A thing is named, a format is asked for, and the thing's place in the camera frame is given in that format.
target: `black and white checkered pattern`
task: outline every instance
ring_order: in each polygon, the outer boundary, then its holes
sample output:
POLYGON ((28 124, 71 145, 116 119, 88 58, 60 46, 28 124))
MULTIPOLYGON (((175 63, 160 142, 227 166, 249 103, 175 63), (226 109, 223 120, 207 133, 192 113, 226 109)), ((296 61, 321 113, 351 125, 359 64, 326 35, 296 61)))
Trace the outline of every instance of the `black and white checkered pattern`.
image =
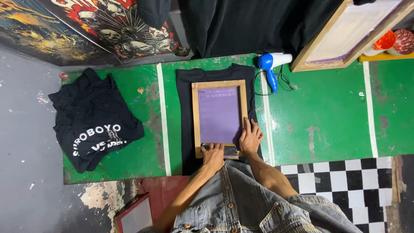
POLYGON ((391 205, 391 157, 278 166, 299 194, 337 204, 364 233, 385 233, 391 205))

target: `blue hair dryer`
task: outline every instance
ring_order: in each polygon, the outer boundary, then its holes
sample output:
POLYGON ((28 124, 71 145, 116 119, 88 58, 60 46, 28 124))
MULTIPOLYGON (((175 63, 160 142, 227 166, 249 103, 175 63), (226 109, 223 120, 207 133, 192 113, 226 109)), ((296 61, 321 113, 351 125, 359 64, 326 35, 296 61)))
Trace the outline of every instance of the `blue hair dryer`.
POLYGON ((277 79, 273 73, 273 68, 292 61, 291 54, 267 53, 259 57, 258 67, 266 71, 272 93, 277 93, 277 79))

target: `screen printing frame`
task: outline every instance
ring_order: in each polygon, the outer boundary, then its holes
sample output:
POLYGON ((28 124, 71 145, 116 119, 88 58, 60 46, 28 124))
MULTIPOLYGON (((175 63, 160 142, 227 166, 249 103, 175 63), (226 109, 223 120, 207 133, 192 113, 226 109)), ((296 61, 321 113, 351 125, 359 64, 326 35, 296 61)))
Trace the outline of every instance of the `screen printing frame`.
POLYGON ((239 115, 241 117, 240 124, 243 128, 243 118, 247 116, 247 99, 246 99, 246 82, 245 80, 216 81, 204 83, 192 83, 192 99, 193 99, 193 122, 194 122, 194 145, 195 157, 203 158, 201 153, 201 132, 200 132, 200 112, 198 105, 198 90, 222 87, 237 87, 239 115))

